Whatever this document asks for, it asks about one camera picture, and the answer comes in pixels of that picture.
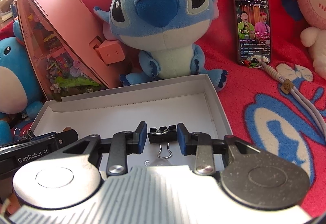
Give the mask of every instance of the blue nose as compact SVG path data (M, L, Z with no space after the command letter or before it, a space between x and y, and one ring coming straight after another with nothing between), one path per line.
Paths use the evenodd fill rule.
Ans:
M136 3L138 16L155 27L165 27L176 16L177 0L139 0Z

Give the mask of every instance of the stuffed animal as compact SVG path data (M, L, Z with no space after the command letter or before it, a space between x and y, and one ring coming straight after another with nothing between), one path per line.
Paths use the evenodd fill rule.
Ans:
M119 39L141 50L143 72L121 76L123 85L208 74L221 90L227 71L206 70L204 52L194 44L218 17L216 4L217 0L113 0L110 12L95 7L95 14L107 22L103 28L108 40Z
M18 20L14 22L16 37L0 41L0 118L26 112L35 118L42 108L42 91L22 42ZM0 145L12 141L9 124L0 120Z
M301 42L309 48L316 73L326 79L326 0L298 0L298 5L311 25L301 32Z

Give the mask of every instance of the blanket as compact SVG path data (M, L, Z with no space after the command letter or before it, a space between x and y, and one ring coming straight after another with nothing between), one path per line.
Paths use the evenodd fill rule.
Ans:
M112 0L82 0L93 10L109 10ZM260 69L236 63L233 0L218 0L220 16L198 40L207 69L229 72L226 87L219 92L234 135L301 166L311 188L302 207L312 216L326 210L325 138L309 114L285 95L280 85ZM272 32L271 66L290 79L326 117L326 81L313 71L300 32L308 26L297 10L296 0L269 0Z

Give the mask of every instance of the blue plush foot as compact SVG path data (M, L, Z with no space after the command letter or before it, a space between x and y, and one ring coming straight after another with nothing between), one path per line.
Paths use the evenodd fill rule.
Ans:
M207 74L208 77L211 79L211 82L213 83L215 90L219 92L222 90L226 84L227 81L227 75L228 72L225 69L212 69L212 70L206 70L203 69L199 74Z
M43 107L43 103L41 103L40 101L35 101L27 106L26 114L30 118L35 118L37 114L40 112L42 107Z
M146 83L153 81L152 78L147 76L144 72L141 73L129 73L128 75L120 75L120 81L123 86L129 86L134 84Z
M0 145L12 142L10 126L6 121L0 120Z

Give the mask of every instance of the live stream on screen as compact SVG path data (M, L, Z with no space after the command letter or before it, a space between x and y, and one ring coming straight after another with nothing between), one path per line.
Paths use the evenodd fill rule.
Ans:
M251 61L253 57L269 62L271 34L267 0L235 0L239 60Z

